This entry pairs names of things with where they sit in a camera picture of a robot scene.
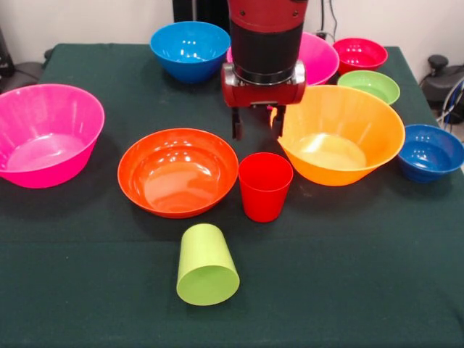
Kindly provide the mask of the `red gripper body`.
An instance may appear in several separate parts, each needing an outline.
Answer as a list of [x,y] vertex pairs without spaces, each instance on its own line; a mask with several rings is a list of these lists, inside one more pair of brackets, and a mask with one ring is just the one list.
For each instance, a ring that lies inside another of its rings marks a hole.
[[297,60],[287,81],[275,85],[246,82],[240,79],[233,68],[233,63],[223,63],[220,74],[223,97],[229,107],[298,104],[307,86],[305,65],[301,60]]

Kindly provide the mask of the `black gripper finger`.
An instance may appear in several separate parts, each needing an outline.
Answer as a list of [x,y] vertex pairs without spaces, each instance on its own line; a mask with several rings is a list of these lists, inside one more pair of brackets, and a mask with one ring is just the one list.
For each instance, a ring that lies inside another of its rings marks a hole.
[[232,137],[233,139],[240,141],[242,139],[243,130],[242,130],[242,121],[241,121],[238,107],[231,108],[231,116],[232,116]]
[[278,105],[275,107],[276,114],[272,120],[272,131],[273,135],[278,138],[282,136],[283,133],[283,122],[286,113],[286,106],[285,105]]

